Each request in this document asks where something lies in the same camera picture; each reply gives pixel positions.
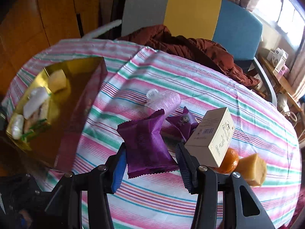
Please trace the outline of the yellow sponge block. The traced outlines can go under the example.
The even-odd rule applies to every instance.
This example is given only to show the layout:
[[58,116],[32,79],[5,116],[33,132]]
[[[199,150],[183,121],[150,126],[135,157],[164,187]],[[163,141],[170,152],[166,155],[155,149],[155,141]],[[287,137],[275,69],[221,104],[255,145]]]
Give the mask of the yellow sponge block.
[[267,175],[267,164],[259,154],[252,154],[239,160],[235,169],[250,186],[261,186]]

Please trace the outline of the white square carton box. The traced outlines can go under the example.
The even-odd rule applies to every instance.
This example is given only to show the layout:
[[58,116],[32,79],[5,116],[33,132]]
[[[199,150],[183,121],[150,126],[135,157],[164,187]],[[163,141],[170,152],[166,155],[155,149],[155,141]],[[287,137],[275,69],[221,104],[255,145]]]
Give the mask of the white square carton box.
[[185,143],[199,164],[218,168],[233,137],[235,125],[227,107],[209,110]]

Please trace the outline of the purple snack packet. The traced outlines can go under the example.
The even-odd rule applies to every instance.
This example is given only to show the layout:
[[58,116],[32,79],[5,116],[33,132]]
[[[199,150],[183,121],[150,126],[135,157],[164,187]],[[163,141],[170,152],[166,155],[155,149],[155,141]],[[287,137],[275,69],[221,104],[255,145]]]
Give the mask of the purple snack packet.
[[117,132],[126,146],[128,178],[179,169],[160,134],[164,118],[160,109],[144,119],[118,125]]
[[199,124],[195,116],[186,106],[184,107],[182,114],[167,117],[166,120],[180,132],[184,142],[190,138]]

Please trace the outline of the pink plastic hair roller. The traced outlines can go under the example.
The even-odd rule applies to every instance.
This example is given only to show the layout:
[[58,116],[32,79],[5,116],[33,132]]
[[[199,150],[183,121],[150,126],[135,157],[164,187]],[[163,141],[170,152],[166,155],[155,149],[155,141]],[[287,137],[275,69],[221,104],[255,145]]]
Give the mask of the pink plastic hair roller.
[[165,117],[168,117],[175,112],[181,104],[180,95],[171,90],[159,92],[159,90],[153,88],[146,93],[146,97],[145,112],[147,115],[151,115],[155,111],[163,109]]

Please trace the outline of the orange tangerine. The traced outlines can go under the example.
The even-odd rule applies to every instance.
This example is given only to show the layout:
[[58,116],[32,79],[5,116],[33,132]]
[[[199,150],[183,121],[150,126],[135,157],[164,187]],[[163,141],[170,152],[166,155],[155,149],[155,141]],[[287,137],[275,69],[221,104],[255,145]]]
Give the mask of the orange tangerine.
[[214,168],[214,170],[221,174],[230,174],[236,169],[239,163],[239,155],[236,150],[232,148],[228,148],[227,152],[224,156],[224,159],[218,168]]

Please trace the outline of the striped bed sheet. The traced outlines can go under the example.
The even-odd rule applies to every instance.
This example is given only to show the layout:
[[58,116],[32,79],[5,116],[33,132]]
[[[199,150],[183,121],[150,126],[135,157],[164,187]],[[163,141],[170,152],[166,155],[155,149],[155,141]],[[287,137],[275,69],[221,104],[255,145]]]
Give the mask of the striped bed sheet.
[[[62,40],[33,56],[11,81],[2,105],[10,117],[37,74],[64,60],[103,57],[108,75],[86,119],[72,170],[87,172],[117,152],[123,141],[117,126],[148,117],[147,93],[172,90],[181,104],[165,120],[162,137],[170,147],[184,139],[191,123],[206,112],[227,107],[235,131],[229,147],[239,156],[259,154],[267,176],[253,191],[275,228],[288,226],[301,186],[301,153],[292,124],[277,108],[241,84],[212,69],[162,51],[119,40]],[[197,200],[188,193],[179,171],[129,179],[108,196],[114,228],[190,228]]]

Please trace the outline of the gold red storage box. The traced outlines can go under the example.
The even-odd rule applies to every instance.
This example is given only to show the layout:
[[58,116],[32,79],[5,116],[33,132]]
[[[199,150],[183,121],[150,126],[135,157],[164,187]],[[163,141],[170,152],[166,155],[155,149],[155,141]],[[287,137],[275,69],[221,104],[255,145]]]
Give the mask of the gold red storage box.
[[[49,76],[60,69],[67,78],[67,87],[53,93],[48,88]],[[10,141],[48,168],[71,171],[82,130],[107,73],[103,57],[66,60],[43,68],[10,117],[6,129]],[[15,140],[11,135],[12,121],[17,114],[23,113],[31,91],[37,87],[45,87],[49,93],[49,126],[27,143]]]

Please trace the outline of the green white packet in box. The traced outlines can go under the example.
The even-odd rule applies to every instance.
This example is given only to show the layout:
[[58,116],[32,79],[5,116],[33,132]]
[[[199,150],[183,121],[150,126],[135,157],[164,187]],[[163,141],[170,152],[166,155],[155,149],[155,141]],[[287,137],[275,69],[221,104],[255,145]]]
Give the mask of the green white packet in box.
[[23,134],[21,141],[27,143],[32,138],[38,135],[38,133],[45,127],[49,126],[48,113],[49,113],[50,98],[44,101],[44,103],[26,119],[23,126]]

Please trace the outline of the white pearly wrapped ball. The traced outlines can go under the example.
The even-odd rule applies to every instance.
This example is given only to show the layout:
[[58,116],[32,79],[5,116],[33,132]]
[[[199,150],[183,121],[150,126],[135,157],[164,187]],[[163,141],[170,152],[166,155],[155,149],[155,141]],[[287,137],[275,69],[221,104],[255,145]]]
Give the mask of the white pearly wrapped ball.
[[19,140],[23,134],[24,117],[17,114],[11,124],[11,135],[15,140]]

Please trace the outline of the white soap bar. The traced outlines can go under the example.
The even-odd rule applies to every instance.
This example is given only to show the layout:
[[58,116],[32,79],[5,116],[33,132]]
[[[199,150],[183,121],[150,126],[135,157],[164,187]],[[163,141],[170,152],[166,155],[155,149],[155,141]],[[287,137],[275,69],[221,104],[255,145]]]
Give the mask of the white soap bar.
[[23,107],[23,116],[29,119],[32,114],[47,100],[49,93],[45,87],[34,88],[30,92],[29,100]]

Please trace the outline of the yellow sponge in box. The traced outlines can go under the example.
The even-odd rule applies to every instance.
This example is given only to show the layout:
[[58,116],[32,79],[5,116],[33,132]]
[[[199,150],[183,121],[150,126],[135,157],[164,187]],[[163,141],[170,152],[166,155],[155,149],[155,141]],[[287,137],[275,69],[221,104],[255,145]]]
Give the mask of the yellow sponge in box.
[[48,88],[51,92],[56,93],[67,87],[67,78],[62,69],[53,72],[49,76]]

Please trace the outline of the wooden side table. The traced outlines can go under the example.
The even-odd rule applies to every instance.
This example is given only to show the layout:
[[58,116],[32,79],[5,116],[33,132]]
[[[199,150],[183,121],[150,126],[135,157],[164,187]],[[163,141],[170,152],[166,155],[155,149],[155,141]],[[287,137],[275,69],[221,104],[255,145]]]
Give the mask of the wooden side table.
[[271,77],[271,80],[273,80],[275,84],[275,94],[283,93],[286,95],[288,101],[295,107],[294,110],[298,112],[302,112],[302,106],[301,104],[293,98],[292,96],[292,87],[290,86],[288,80],[284,76],[281,76],[281,78],[277,78],[277,76],[274,74],[274,67],[273,65],[263,56],[258,54],[258,62],[267,70],[267,73]]

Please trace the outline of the pink small box on table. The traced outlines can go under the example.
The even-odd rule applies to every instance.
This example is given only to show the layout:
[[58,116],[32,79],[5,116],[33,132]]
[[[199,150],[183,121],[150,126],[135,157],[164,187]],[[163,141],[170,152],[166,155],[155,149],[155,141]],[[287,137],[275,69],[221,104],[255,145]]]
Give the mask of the pink small box on table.
[[289,74],[290,70],[289,68],[284,64],[281,69],[278,72],[278,80],[280,80],[282,77],[286,77]]

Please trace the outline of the white product box on table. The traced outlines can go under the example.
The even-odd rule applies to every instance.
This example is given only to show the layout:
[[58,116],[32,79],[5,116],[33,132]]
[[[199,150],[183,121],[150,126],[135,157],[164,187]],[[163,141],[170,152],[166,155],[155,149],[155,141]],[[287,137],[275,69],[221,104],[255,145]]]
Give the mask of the white product box on table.
[[282,67],[288,58],[288,54],[281,48],[277,48],[275,51],[269,51],[267,60],[273,65],[276,72],[280,72]]

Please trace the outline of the brown quilted jacket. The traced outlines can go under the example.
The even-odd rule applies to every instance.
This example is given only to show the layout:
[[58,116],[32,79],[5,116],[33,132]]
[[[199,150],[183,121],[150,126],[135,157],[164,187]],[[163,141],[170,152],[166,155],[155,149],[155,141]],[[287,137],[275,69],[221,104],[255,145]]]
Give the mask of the brown quilted jacket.
[[259,84],[259,79],[246,74],[236,64],[233,56],[220,44],[207,39],[172,36],[165,25],[154,25],[140,28],[118,40],[129,41],[171,55],[191,60],[200,65],[220,72],[248,89]]

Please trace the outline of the wooden wardrobe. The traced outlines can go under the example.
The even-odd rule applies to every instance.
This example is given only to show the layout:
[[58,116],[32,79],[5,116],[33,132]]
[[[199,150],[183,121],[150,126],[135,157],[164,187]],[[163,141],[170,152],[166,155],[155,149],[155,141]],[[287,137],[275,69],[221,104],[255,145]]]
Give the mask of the wooden wardrobe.
[[99,0],[17,0],[1,21],[1,95],[35,54],[99,26]]

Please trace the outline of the grey yellow blue chair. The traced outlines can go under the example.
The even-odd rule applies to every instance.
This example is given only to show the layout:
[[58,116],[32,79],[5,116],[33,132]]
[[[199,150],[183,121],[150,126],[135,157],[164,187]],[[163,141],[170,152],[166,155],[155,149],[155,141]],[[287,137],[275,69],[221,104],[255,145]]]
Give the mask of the grey yellow blue chair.
[[203,38],[223,46],[240,67],[251,64],[258,71],[267,90],[266,99],[274,106],[274,88],[255,58],[262,36],[262,23],[250,12],[228,0],[114,0],[118,12],[112,22],[87,34],[83,39],[97,38],[114,27],[115,38],[147,26],[165,25],[173,36]]

